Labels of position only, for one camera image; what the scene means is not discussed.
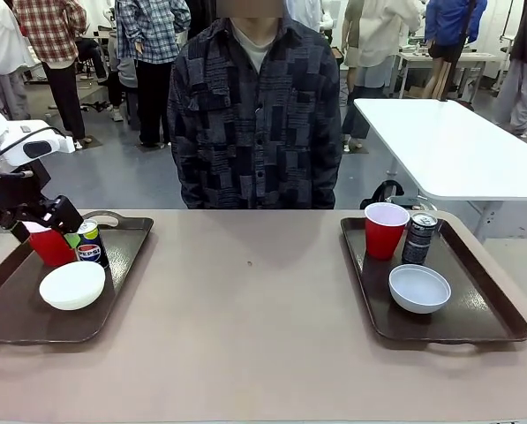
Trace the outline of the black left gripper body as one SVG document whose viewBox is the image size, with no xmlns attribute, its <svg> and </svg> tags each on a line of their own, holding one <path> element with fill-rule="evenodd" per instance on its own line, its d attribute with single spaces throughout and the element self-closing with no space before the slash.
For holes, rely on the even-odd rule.
<svg viewBox="0 0 527 424">
<path fill-rule="evenodd" d="M 41 190 L 50 181 L 50 176 L 43 164 L 35 160 L 14 170 L 21 171 L 28 177 L 0 177 L 0 226 L 6 230 L 17 221 L 39 223 L 48 214 L 49 199 Z"/>
</svg>

